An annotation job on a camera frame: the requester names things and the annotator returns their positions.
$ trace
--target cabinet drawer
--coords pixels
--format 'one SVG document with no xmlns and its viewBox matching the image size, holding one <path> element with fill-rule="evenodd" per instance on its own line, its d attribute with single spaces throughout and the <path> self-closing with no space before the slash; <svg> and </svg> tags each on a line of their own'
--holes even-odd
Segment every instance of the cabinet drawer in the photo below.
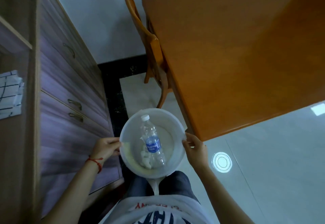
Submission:
<svg viewBox="0 0 325 224">
<path fill-rule="evenodd" d="M 43 37 L 40 46 L 42 89 L 111 131 L 104 101 Z"/>
<path fill-rule="evenodd" d="M 67 188 L 75 173 L 91 153 L 96 140 L 107 131 L 93 121 L 83 122 L 69 114 L 73 110 L 41 92 L 41 194 L 42 216 L 46 215 Z M 91 192 L 121 178 L 118 156 L 104 163 Z"/>
<path fill-rule="evenodd" d="M 101 72 L 57 0 L 41 0 L 41 33 L 49 37 L 69 65 L 104 97 Z"/>
</svg>

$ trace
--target white t-shirt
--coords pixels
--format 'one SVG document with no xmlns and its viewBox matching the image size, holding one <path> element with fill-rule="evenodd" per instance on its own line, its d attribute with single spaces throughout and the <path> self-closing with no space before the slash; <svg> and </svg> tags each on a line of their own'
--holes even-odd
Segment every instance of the white t-shirt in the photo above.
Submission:
<svg viewBox="0 0 325 224">
<path fill-rule="evenodd" d="M 202 206 L 190 197 L 156 195 L 120 201 L 104 224 L 212 224 Z"/>
</svg>

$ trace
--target chair backrest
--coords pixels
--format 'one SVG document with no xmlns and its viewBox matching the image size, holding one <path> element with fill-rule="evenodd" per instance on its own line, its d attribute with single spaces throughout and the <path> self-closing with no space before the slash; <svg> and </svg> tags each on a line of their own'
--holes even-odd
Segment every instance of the chair backrest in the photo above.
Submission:
<svg viewBox="0 0 325 224">
<path fill-rule="evenodd" d="M 148 64 L 156 81 L 159 85 L 168 86 L 166 73 L 160 67 L 164 63 L 164 59 L 158 38 L 154 34 L 150 33 L 142 24 L 134 0 L 125 0 L 125 3 L 146 49 Z"/>
</svg>

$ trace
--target chair leg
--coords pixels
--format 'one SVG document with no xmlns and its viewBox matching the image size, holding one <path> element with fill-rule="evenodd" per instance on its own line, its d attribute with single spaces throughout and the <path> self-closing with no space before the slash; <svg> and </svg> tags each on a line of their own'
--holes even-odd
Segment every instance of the chair leg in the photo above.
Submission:
<svg viewBox="0 0 325 224">
<path fill-rule="evenodd" d="M 161 107 L 163 106 L 163 104 L 166 100 L 167 94 L 168 94 L 168 92 L 166 90 L 163 90 L 163 89 L 161 90 L 161 96 L 160 96 L 160 100 L 157 105 L 157 109 L 161 109 Z"/>
<path fill-rule="evenodd" d="M 150 69 L 149 64 L 148 64 L 146 76 L 144 77 L 144 83 L 145 84 L 147 84 L 149 82 L 150 77 L 151 77 L 151 69 Z"/>
</svg>

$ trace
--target plastic water bottle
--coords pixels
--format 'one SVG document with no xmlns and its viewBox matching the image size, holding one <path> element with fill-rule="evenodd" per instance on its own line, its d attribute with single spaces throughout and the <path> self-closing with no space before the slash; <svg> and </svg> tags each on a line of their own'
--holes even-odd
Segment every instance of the plastic water bottle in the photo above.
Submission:
<svg viewBox="0 0 325 224">
<path fill-rule="evenodd" d="M 166 164 L 163 149 L 161 148 L 159 137 L 155 126 L 150 122 L 149 115 L 141 116 L 141 133 L 146 143 L 148 152 L 151 153 L 150 164 L 153 168 L 161 167 Z"/>
</svg>

